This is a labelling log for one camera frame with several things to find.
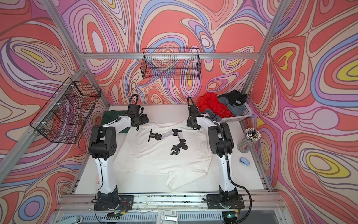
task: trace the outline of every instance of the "white cloth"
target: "white cloth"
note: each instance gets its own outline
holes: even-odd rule
[[[165,133],[173,128],[182,130],[188,150],[180,149],[179,155],[170,155],[173,145],[179,143],[177,136],[162,140],[151,138],[152,133]],[[136,131],[131,127],[114,160],[114,171],[151,175],[168,175],[165,182],[172,189],[190,183],[208,173],[212,152],[207,141],[207,132],[201,128],[193,130],[186,121],[178,124],[147,123]]]

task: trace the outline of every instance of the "green cloth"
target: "green cloth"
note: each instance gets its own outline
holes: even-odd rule
[[[108,124],[111,121],[116,120],[119,116],[124,115],[127,110],[109,110],[105,111],[102,117],[101,125]],[[120,133],[127,133],[130,127],[125,128]]]

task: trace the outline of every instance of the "swirly pattern wall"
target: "swirly pattern wall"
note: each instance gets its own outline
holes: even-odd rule
[[[0,1],[0,21],[2,159],[78,64],[40,0]],[[86,128],[98,124],[103,111],[99,101]],[[87,144],[88,133],[80,146]],[[83,158],[77,145],[38,136],[0,184],[0,223],[45,223],[70,189]]]
[[[141,52],[145,47],[199,47],[201,52],[258,52],[276,1],[60,1],[84,52]],[[140,60],[87,60],[111,104],[132,94],[143,104],[185,103],[211,91],[241,90],[253,60],[202,60],[200,81],[142,80]]]
[[[69,0],[60,1],[57,8],[83,52],[141,52],[143,47],[174,45],[227,53],[244,47],[258,52],[277,4],[273,0]]]
[[[200,80],[144,80],[138,59],[88,59],[103,94],[110,104],[126,104],[133,94],[141,104],[181,104],[206,92],[221,94],[241,90],[252,59],[214,59],[212,71],[202,69]]]
[[[294,223],[358,223],[358,2],[292,1],[250,93],[248,126]]]

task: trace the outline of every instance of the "red cloth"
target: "red cloth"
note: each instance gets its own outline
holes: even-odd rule
[[[219,102],[218,96],[213,92],[207,92],[201,96],[197,106],[200,112],[204,112],[206,109],[209,109],[212,110],[216,115],[219,115],[221,118],[229,118],[234,116],[225,104]]]

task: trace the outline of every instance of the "wire mesh basket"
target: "wire mesh basket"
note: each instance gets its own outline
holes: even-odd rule
[[[199,48],[143,48],[143,79],[200,80]]]
[[[30,126],[50,142],[75,144],[100,96],[100,88],[72,81],[37,127]]]

